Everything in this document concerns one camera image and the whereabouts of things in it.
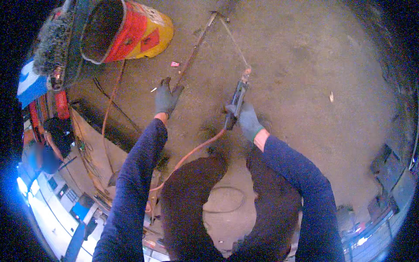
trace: gray work glove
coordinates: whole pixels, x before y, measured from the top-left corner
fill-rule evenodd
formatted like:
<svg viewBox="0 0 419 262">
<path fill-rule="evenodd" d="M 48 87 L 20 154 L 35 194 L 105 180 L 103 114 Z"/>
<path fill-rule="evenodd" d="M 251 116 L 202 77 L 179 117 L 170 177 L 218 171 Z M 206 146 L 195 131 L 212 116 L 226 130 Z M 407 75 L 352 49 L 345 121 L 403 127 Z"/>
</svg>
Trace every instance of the gray work glove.
<svg viewBox="0 0 419 262">
<path fill-rule="evenodd" d="M 156 114 L 167 113 L 170 117 L 178 102 L 179 95 L 183 90 L 183 86 L 177 86 L 173 92 L 170 91 L 170 76 L 162 79 L 155 97 Z"/>
<path fill-rule="evenodd" d="M 264 129 L 264 127 L 259 124 L 255 109 L 253 109 L 253 106 L 250 103 L 243 102 L 238 122 L 240 123 L 241 131 L 244 136 L 252 143 L 256 134 Z"/>
</svg>

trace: wrist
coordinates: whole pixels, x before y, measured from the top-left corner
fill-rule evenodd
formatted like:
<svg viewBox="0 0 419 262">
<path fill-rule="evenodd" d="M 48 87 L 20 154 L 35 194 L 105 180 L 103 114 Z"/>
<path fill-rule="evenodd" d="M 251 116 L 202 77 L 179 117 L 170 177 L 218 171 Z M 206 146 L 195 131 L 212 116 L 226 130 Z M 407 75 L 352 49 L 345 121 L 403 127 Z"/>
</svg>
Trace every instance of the wrist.
<svg viewBox="0 0 419 262">
<path fill-rule="evenodd" d="M 264 128 L 255 135 L 253 143 L 263 152 L 265 149 L 266 140 L 268 140 L 269 136 L 270 133 Z"/>
<path fill-rule="evenodd" d="M 167 126 L 167 120 L 169 119 L 169 115 L 165 112 L 161 112 L 161 113 L 157 113 L 154 118 L 160 119 L 161 122 L 163 122 L 163 124 L 165 126 Z"/>
</svg>

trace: navy long sleeve shirt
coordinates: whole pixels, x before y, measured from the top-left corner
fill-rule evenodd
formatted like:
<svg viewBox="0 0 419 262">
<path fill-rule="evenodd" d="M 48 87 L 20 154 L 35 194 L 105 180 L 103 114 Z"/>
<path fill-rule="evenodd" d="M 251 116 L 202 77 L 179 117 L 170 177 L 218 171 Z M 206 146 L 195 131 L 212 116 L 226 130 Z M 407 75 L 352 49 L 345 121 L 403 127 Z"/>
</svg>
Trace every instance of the navy long sleeve shirt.
<svg viewBox="0 0 419 262">
<path fill-rule="evenodd" d="M 151 176 L 167 141 L 159 119 L 147 126 L 128 154 L 116 183 L 116 196 L 93 261 L 143 261 L 142 232 Z M 264 161 L 304 198 L 297 261 L 343 261 L 336 206 L 329 181 L 306 157 L 274 136 L 265 143 Z"/>
</svg>

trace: window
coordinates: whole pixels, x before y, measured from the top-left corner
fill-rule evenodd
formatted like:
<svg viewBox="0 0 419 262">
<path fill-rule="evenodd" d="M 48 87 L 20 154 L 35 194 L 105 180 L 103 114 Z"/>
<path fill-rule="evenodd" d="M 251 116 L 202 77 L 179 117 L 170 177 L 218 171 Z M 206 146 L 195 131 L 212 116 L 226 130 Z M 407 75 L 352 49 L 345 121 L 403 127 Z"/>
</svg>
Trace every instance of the window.
<svg viewBox="0 0 419 262">
<path fill-rule="evenodd" d="M 52 191 L 54 191 L 57 188 L 57 182 L 55 181 L 55 179 L 53 177 L 51 177 L 48 180 L 49 185 L 51 186 Z"/>
<path fill-rule="evenodd" d="M 57 194 L 57 198 L 61 199 L 62 196 L 65 194 L 65 192 L 68 190 L 68 186 L 67 184 L 64 184 L 64 186 L 62 187 L 62 189 L 58 192 Z"/>
<path fill-rule="evenodd" d="M 72 189 L 70 189 L 67 192 L 67 197 L 68 197 L 68 199 L 70 199 L 71 202 L 74 202 L 77 198 L 77 195 L 76 195 L 76 193 L 74 193 L 74 191 Z"/>
</svg>

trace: concrete floor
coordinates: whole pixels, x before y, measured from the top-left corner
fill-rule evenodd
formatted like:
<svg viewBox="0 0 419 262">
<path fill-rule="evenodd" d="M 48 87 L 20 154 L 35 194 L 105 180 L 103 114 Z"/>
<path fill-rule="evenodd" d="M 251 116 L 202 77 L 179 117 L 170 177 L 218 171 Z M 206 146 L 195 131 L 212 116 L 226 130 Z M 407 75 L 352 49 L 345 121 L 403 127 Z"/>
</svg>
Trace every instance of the concrete floor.
<svg viewBox="0 0 419 262">
<path fill-rule="evenodd" d="M 143 3 L 170 16 L 175 35 L 162 54 L 127 61 L 115 102 L 142 128 L 154 116 L 154 93 L 150 90 L 168 75 L 174 85 L 179 68 L 170 67 L 170 63 L 186 61 L 209 11 L 216 6 L 214 1 L 203 0 Z M 245 100 L 271 120 L 275 136 L 319 167 L 332 185 L 336 205 L 352 204 L 357 222 L 368 221 L 368 203 L 379 190 L 369 166 L 398 107 L 395 91 L 382 78 L 370 37 L 348 8 L 323 1 L 239 2 L 229 17 L 229 27 L 253 68 Z M 109 63 L 92 75 L 110 93 L 120 68 L 121 62 Z M 202 125 L 212 122 L 222 127 L 220 108 L 230 99 L 243 69 L 234 45 L 217 21 L 186 73 L 185 90 L 168 124 L 169 170 L 201 142 Z M 70 99 L 78 98 L 87 101 L 98 116 L 104 115 L 106 98 L 86 75 L 70 90 Z M 132 140 L 138 137 L 116 110 L 111 111 L 108 124 Z M 239 127 L 228 137 L 232 141 L 231 165 L 220 185 L 243 190 L 246 204 L 234 213 L 204 215 L 220 250 L 231 249 L 234 241 L 252 230 L 256 218 L 245 165 L 246 140 Z M 214 202 L 207 204 L 211 209 L 234 206 L 223 196 L 212 198 Z M 240 196 L 232 196 L 230 201 L 237 203 L 236 198 Z"/>
</svg>

